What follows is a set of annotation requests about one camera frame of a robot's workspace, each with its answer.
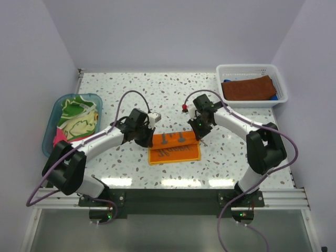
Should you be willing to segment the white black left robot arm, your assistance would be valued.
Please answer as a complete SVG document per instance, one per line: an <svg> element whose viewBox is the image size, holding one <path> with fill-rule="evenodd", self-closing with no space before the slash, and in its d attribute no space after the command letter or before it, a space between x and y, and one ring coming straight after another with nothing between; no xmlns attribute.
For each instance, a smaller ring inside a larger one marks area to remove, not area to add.
<svg viewBox="0 0 336 252"><path fill-rule="evenodd" d="M101 153L127 142L150 148L153 146L155 125L161 119L157 112L145 113L133 109L104 130L73 143L58 142L42 171L43 178L65 195L90 196L97 206L106 205L109 189L104 182L85 175L86 163Z"/></svg>

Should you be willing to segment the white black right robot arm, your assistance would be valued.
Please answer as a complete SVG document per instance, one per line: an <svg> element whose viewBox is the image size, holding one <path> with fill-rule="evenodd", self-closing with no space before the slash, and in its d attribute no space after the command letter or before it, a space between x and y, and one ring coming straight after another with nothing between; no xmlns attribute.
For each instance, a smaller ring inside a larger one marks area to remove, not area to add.
<svg viewBox="0 0 336 252"><path fill-rule="evenodd" d="M234 187L234 200L240 206L246 206L252 201L252 193L259 189L257 183L260 179L287 158L282 138L273 123L255 123L237 114L224 102L213 103L206 94L195 98L190 106L183 104L182 111L190 116L188 124L197 140L201 140L211 132L213 126L218 125L245 141L248 168Z"/></svg>

